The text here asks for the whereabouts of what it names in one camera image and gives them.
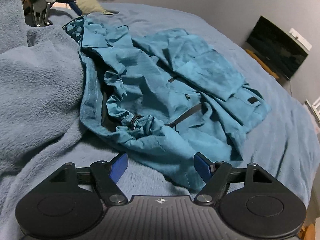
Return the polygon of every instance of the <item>wooden shelf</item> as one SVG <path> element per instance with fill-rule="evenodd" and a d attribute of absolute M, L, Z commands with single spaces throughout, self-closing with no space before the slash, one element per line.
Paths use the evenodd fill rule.
<path fill-rule="evenodd" d="M 270 76 L 273 76 L 275 79 L 280 79 L 280 77 L 276 73 L 274 73 L 266 64 L 264 64 L 263 61 L 261 59 L 259 59 L 258 56 L 253 53 L 253 51 L 251 51 L 249 49 L 245 49 L 245 52 L 248 53 L 252 58 L 254 58 L 260 64 L 260 66 L 266 72 L 268 72 L 268 74 Z"/>

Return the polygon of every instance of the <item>black lining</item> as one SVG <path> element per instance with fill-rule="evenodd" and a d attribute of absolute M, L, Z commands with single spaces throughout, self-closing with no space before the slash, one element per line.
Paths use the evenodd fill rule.
<path fill-rule="evenodd" d="M 101 106 L 101 125 L 109 131 L 116 131 L 116 127 L 121 125 L 116 118 L 111 117 L 108 113 L 107 100 L 109 96 L 105 91 L 102 91 L 102 106 Z"/>
<path fill-rule="evenodd" d="M 252 97 L 252 98 L 249 98 L 248 99 L 248 102 L 249 103 L 251 103 L 251 104 L 253 104 L 253 103 L 255 103 L 255 102 L 258 102 L 259 100 L 257 99 L 257 98 L 255 98 L 255 97 Z"/>

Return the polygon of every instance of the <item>wooden furniture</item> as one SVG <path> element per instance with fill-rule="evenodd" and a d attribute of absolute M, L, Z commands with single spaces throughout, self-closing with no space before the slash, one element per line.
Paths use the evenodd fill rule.
<path fill-rule="evenodd" d="M 298 237 L 302 240 L 316 240 L 316 228 L 314 224 L 307 227 L 302 227 Z"/>
<path fill-rule="evenodd" d="M 254 58 L 261 65 L 261 67 L 269 73 L 270 76 L 273 76 L 275 79 L 280 79 L 280 77 L 276 73 L 274 73 L 266 64 L 264 64 L 263 61 L 253 53 L 253 51 L 245 49 L 245 52 L 248 53 L 252 58 Z"/>

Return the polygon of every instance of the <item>white radiator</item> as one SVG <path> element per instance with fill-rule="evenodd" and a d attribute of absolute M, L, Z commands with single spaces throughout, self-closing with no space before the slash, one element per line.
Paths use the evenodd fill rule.
<path fill-rule="evenodd" d="M 315 128 L 316 134 L 320 133 L 320 97 L 311 104 L 308 99 L 305 101 L 305 108 L 308 110 L 310 114 L 311 121 Z"/>

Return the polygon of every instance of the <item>textured grip surface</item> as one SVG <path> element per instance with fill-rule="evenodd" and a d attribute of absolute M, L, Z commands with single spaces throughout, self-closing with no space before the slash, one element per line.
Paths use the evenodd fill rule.
<path fill-rule="evenodd" d="M 248 240 L 231 230 L 211 207 L 189 196 L 134 196 L 111 207 L 98 226 L 73 240 Z"/>

